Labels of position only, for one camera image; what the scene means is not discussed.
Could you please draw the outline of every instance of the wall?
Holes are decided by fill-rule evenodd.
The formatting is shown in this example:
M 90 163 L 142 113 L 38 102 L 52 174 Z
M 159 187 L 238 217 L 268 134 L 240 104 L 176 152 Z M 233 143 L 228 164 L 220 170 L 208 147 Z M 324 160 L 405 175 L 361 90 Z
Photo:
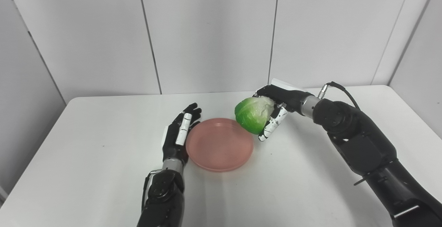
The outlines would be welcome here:
M 140 0 L 15 0 L 66 102 L 159 93 Z
M 442 138 L 442 0 L 429 0 L 390 86 Z
M 256 90 L 272 77 L 301 87 L 332 79 L 344 85 L 387 84 L 425 4 L 15 1 L 66 101 Z
M 65 104 L 12 0 L 0 0 L 0 199 Z

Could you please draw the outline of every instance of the cabbage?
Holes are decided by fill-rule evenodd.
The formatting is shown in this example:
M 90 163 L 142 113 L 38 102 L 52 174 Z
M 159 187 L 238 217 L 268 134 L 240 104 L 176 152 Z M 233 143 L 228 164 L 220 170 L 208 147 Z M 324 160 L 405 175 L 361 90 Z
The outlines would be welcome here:
M 270 118 L 274 104 L 265 96 L 246 98 L 235 107 L 237 122 L 250 133 L 259 134 Z

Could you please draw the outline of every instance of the black cable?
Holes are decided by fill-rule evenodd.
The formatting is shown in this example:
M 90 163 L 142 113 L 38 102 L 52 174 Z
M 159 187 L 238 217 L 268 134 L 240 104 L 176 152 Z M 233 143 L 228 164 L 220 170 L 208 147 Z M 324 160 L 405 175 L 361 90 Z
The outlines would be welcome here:
M 360 109 L 359 108 L 359 105 L 356 103 L 356 101 L 355 101 L 355 99 L 352 97 L 352 95 L 345 89 L 345 87 L 343 87 L 342 85 L 340 85 L 340 84 L 338 84 L 337 82 L 334 82 L 334 81 L 332 81 L 332 82 L 329 82 L 329 83 L 326 83 L 326 85 L 329 85 L 329 86 L 333 86 L 333 87 L 336 87 L 336 88 L 338 88 L 339 90 L 342 90 L 349 98 L 350 98 L 350 100 L 352 101 L 352 103 L 354 104 L 354 106 L 355 106 L 355 108 L 357 108 L 357 109 Z

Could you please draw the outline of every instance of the pink plate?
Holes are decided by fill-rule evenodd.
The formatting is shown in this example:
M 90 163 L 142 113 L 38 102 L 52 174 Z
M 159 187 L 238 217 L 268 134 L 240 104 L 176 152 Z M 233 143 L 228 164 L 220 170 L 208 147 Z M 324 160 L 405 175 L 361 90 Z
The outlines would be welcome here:
M 186 149 L 198 166 L 226 172 L 247 162 L 253 152 L 253 137 L 234 120 L 213 118 L 192 129 Z

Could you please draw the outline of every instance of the robotic arm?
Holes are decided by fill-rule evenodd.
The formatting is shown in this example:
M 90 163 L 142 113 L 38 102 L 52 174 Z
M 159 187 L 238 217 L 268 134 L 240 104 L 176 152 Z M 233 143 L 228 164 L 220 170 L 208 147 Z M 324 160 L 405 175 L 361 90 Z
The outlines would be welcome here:
M 323 98 L 329 85 L 343 90 L 355 106 Z M 355 185 L 367 181 L 390 214 L 394 227 L 442 226 L 441 203 L 407 172 L 393 144 L 359 109 L 344 87 L 328 83 L 316 97 L 274 79 L 254 96 L 267 96 L 275 101 L 275 109 L 259 140 L 266 140 L 288 112 L 307 116 L 327 131 L 350 169 L 362 176 Z
M 201 109 L 193 103 L 164 130 L 163 167 L 151 171 L 145 179 L 137 227 L 180 226 L 184 211 L 183 168 L 189 160 L 184 144 L 200 117 Z

